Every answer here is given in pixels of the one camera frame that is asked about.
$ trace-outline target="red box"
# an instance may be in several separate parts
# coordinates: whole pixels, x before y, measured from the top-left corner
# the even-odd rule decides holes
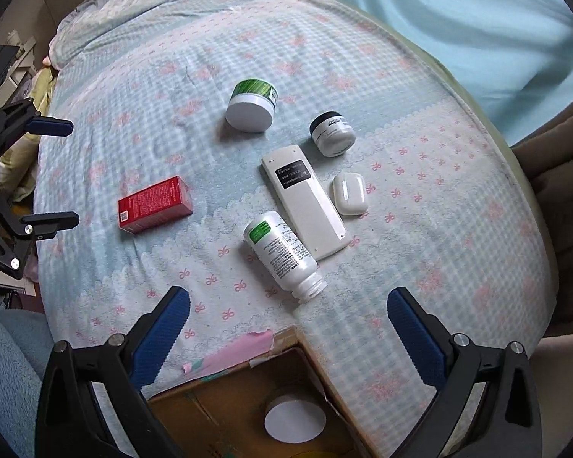
[[[192,213],[187,185],[175,176],[119,200],[119,227],[137,234]]]

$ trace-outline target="silver bolt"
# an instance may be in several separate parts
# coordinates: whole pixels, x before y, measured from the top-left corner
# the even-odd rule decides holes
[[[524,353],[524,346],[517,341],[511,342],[510,348],[514,353],[517,354]]]
[[[113,334],[108,338],[108,344],[111,346],[120,346],[125,342],[125,336],[123,334]]]
[[[469,338],[465,334],[454,334],[454,342],[459,346],[466,346],[469,344]]]
[[[53,345],[53,351],[55,353],[63,353],[68,348],[68,343],[66,341],[57,341]]]

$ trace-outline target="pink paper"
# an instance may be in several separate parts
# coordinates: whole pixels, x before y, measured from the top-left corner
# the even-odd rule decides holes
[[[274,333],[269,329],[265,332],[250,332],[240,336],[203,360],[186,363],[183,366],[183,370],[187,374],[185,381],[211,376],[249,361],[256,356],[267,353],[273,345]]]

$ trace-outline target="white jar with black lid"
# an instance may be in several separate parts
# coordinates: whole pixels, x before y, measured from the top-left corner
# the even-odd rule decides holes
[[[325,157],[337,157],[356,141],[353,128],[336,111],[326,111],[310,124],[310,135]]]

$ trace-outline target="green and white jar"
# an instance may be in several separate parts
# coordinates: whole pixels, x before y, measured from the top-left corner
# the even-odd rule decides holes
[[[264,132],[274,120],[278,92],[261,79],[246,79],[233,90],[225,119],[239,131]]]

